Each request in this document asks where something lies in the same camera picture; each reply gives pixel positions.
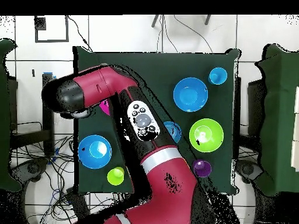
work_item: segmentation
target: table surface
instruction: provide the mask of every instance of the table surface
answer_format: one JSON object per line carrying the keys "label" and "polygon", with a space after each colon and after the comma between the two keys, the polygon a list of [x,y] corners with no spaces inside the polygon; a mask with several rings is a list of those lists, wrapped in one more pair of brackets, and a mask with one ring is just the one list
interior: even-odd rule
{"label": "table surface", "polygon": [[[234,91],[234,61],[239,51],[231,49],[225,54],[158,54],[158,53],[129,53],[129,52],[87,52],[77,47],[79,71],[101,63],[126,65],[138,73],[146,82],[141,89],[149,99],[149,87],[159,102],[179,124],[183,137],[178,143],[182,156],[189,165],[195,159],[205,159],[211,163],[212,173],[209,178],[201,178],[200,182],[221,193],[235,194],[236,188],[231,185],[232,162],[232,123],[233,123],[233,91]],[[227,81],[222,85],[211,85],[207,78],[215,67],[222,67],[228,73]],[[195,77],[203,81],[208,88],[208,101],[205,106],[194,113],[187,113],[175,105],[173,89],[175,85],[187,77]],[[162,122],[171,119],[157,100],[149,99]],[[220,123],[224,131],[224,141],[214,152],[201,153],[195,150],[189,142],[189,130],[193,123],[202,118],[212,118]],[[131,193],[133,187],[125,162],[119,151],[117,138],[114,134],[111,118],[96,106],[96,113],[78,121],[79,143],[88,135],[101,135],[112,146],[112,158],[103,168],[91,170],[79,162],[79,190],[82,192],[99,193]],[[107,182],[107,173],[116,166],[125,170],[125,179],[121,185],[113,186]]]}

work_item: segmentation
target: lime green cup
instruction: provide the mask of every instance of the lime green cup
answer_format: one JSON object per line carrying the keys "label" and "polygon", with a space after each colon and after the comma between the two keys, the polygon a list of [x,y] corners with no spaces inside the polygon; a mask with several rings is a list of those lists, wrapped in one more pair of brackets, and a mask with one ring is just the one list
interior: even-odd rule
{"label": "lime green cup", "polygon": [[223,142],[223,137],[221,125],[210,118],[196,121],[189,131],[192,146],[203,153],[218,149]]}
{"label": "lime green cup", "polygon": [[113,186],[118,186],[124,181],[124,170],[122,167],[115,167],[108,172],[108,182]]}

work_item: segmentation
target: bowl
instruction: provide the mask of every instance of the bowl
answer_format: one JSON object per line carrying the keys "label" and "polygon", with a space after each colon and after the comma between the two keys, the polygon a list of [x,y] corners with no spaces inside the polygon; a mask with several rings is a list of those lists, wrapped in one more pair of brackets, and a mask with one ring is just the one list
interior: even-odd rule
{"label": "bowl", "polygon": [[214,85],[220,85],[227,80],[227,71],[224,68],[214,68],[208,76],[208,81]]}
{"label": "bowl", "polygon": [[185,78],[175,86],[173,99],[177,107],[183,111],[198,111],[207,102],[208,89],[197,78]]}
{"label": "bowl", "polygon": [[171,135],[172,139],[178,143],[180,138],[182,137],[182,130],[177,123],[171,121],[165,121],[164,126],[168,130],[169,134]]}
{"label": "bowl", "polygon": [[89,169],[100,169],[111,159],[111,145],[102,136],[91,135],[84,138],[78,147],[78,156],[81,163]]}
{"label": "bowl", "polygon": [[210,118],[196,121],[190,131],[189,139],[192,146],[200,152],[213,152],[218,149],[224,138],[221,125]]}

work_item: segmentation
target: blue bowl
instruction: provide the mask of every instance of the blue bowl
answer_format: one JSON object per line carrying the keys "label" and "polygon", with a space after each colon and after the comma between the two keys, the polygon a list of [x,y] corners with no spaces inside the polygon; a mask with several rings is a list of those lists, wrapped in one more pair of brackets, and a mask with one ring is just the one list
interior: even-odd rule
{"label": "blue bowl", "polygon": [[227,80],[227,71],[223,68],[217,67],[212,69],[208,76],[208,81],[215,85],[220,85]]}
{"label": "blue bowl", "polygon": [[100,169],[111,159],[112,149],[102,136],[91,135],[84,138],[78,148],[81,163],[89,169]]}
{"label": "blue bowl", "polygon": [[164,126],[168,130],[169,134],[171,135],[172,139],[178,143],[180,138],[182,137],[182,130],[177,123],[171,121],[165,121]]}
{"label": "blue bowl", "polygon": [[173,99],[181,110],[187,112],[197,111],[207,102],[208,89],[197,78],[185,78],[175,86]]}

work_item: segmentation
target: purple cup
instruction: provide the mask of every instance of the purple cup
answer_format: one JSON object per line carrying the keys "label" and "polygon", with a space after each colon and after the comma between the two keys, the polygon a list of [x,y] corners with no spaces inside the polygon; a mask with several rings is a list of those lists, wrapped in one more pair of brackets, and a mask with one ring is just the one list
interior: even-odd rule
{"label": "purple cup", "polygon": [[100,102],[100,108],[102,109],[102,111],[104,113],[106,113],[107,115],[110,116],[109,105],[108,105],[108,101],[107,100],[103,100],[102,102]]}
{"label": "purple cup", "polygon": [[192,163],[192,168],[194,173],[201,178],[208,177],[212,172],[211,164],[202,159],[195,160]]}

